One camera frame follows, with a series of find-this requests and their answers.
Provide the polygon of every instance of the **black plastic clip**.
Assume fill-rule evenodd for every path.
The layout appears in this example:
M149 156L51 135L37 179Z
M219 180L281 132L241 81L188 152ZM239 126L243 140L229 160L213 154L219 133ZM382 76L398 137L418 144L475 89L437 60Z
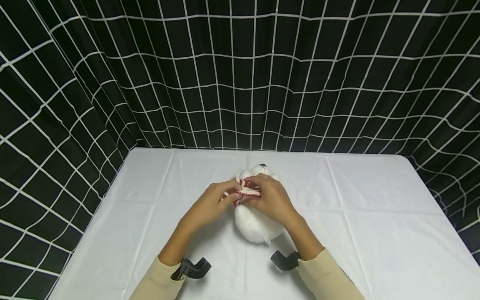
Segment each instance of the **black plastic clip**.
M270 260L282 271L291 271L299 266L298 259L300 254L298 252L292 252L288 257L283 256L280 251L276 251Z
M189 278L200 279L207 274L210 268L212 268L212 265L203 257L197 262L197 264L193 264L190 260L185 258L181 262L178 271L180 274L184 274Z

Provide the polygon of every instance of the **forearm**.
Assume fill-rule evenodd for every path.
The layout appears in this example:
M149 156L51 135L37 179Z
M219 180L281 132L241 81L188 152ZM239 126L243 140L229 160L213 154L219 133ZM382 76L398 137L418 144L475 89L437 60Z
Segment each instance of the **forearm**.
M184 219L180 220L172 236L158 255L158 260L167 266L181 263L195 232L196 228Z
M180 221L160 254L130 296L130 300L173 300L177 297L185 279L173 280L187 251L195 229L188 222Z
M317 299L364 300L302 216L294 214L284 226L301 257L298 267L300 277Z
M302 260L313 259L325 249L305 219L298 213L292 214L292 217L284 223L284 227L291 236Z

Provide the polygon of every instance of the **plush toy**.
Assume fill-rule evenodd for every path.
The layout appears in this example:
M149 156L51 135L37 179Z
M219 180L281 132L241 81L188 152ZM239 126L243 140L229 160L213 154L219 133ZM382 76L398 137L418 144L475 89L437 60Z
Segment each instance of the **plush toy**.
M242 205L242 201L245 201L246 199L256 198L254 200L260 201L260 197L262 196L261 188L252 182L244 181L246 177L256 176L260 173L270 175L275 180L278 180L278 176L273 174L270 168L264 164L260 164L251 170L241 172L240 175L235 178L242 186L241 191L229 190L225 192L225 195L228 196L232 192L237 192L243 195L241 199L236 200L233 203L233 206L235 207L235 224L242 235L251 242L266 242L270 245L271 240L278 237L284 231L283 226L266 217L256 209Z

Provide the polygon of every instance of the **long sleeve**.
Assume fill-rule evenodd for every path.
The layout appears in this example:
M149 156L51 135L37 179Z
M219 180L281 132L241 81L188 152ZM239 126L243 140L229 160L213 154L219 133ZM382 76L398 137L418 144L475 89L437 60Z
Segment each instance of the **long sleeve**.
M171 275L180 267L162 264L157 257L130 296L130 300L174 300L185 278L172 280Z
M365 300L327 249L309 261L299 259L298 272L318 300Z

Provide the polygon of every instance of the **black and white grid backdrop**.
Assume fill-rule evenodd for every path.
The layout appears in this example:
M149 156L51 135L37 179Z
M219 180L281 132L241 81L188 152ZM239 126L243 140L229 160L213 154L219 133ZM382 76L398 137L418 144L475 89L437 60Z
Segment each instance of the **black and white grid backdrop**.
M0 299L49 296L134 147L403 155L480 263L479 24L480 0L0 0Z

